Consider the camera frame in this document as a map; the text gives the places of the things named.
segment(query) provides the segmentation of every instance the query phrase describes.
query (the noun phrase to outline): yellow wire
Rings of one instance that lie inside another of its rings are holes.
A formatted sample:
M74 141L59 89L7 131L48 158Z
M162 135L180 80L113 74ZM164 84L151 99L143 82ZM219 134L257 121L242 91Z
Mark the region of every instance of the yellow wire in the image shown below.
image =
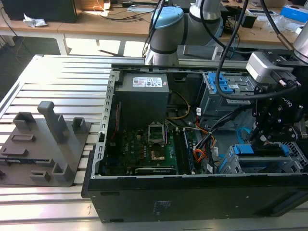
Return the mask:
M187 112L186 112L185 115L178 116L178 117L167 117L166 119L182 119L182 118L185 118L189 114L191 107L189 106L187 100L180 93L178 93L174 90L173 90L173 92L176 93L178 96L180 96L185 101L185 103L187 104Z

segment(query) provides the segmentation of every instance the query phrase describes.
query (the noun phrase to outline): blue drive bracket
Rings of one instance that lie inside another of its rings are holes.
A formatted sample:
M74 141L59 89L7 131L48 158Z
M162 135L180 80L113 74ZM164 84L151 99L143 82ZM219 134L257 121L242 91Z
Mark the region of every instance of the blue drive bracket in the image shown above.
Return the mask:
M209 73L207 75L207 78L208 78L209 84L213 87L214 93L218 93L216 85L215 85L216 73ZM233 90L229 87L227 80L225 79L223 74L219 75L219 85L220 85L221 90L225 94L232 94L233 93Z

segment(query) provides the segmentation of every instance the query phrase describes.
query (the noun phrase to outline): wooden desk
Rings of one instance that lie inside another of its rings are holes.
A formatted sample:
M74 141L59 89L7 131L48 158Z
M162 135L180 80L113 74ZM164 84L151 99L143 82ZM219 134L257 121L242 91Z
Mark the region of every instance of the wooden desk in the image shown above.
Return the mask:
M134 15L124 9L113 9L109 12L110 18L125 18ZM149 22L151 13L140 15L143 19L136 22L119 22L103 18L96 12L83 12L77 23L62 23L58 33L64 34L89 34L123 37L147 37L149 33Z
M243 7L243 3L236 3L230 0L229 3L223 3L225 6L240 6ZM248 4L248 9L261 9L255 7L252 4ZM281 8L269 8L278 14L281 12ZM240 37L239 47L245 48L279 48L283 47L277 35L274 31L270 32L266 29L268 22L255 21L253 28L244 28L240 27L238 35ZM291 42L295 42L297 34L291 31L283 31L283 35ZM223 34L220 40L224 43L227 43L230 39L230 35Z
M243 6L242 3L235 3L230 0L229 3L224 5L237 5ZM273 8L276 12L280 12L280 8ZM123 18L134 15L135 13L126 12L126 9L115 8L109 12L109 17ZM120 40L120 41L141 41L144 42L148 36L149 21L151 19L150 14L141 16L144 20L136 22L116 22L96 15L95 12L83 12L77 23L58 23L48 22L48 26L31 28L24 24L22 21L10 21L9 24L13 30L19 36L28 37L43 37L54 38L58 42L60 53L62 55L68 55L68 48L65 42L65 38L79 38L79 39L105 39L105 40ZM240 44L239 47L243 48L268 48L278 49L284 48L284 46L277 39L274 32L269 32L266 29L267 22L261 22L256 20L253 28L239 29ZM294 42L297 34L294 32L283 32L290 42ZM3 19L0 17L0 35L13 36ZM227 43L230 39L230 35L223 34L220 40L223 43Z

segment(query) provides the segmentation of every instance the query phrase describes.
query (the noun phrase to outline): sticker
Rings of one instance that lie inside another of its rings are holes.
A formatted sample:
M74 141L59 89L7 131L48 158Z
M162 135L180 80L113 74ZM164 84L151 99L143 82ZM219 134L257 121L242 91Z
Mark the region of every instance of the sticker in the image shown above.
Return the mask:
M213 154L214 154L215 156L219 156L219 154L218 154L218 147L214 147L214 148L213 148Z
M229 87L233 89L239 89L239 86L237 84L229 84Z
M133 87L162 88L162 78L134 77Z
M197 107L197 116L201 116L201 108L200 107Z
M213 173L213 167L209 164L207 164L206 169L210 171L210 173Z

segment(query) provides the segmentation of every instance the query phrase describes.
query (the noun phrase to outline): motherboard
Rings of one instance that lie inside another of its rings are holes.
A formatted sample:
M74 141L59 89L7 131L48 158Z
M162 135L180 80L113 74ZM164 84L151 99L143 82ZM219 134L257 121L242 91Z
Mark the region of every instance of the motherboard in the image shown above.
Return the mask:
M118 175L178 175L194 172L193 146L197 142L193 130L165 129L151 124L139 130L124 130L119 134L117 152L108 152L103 174Z

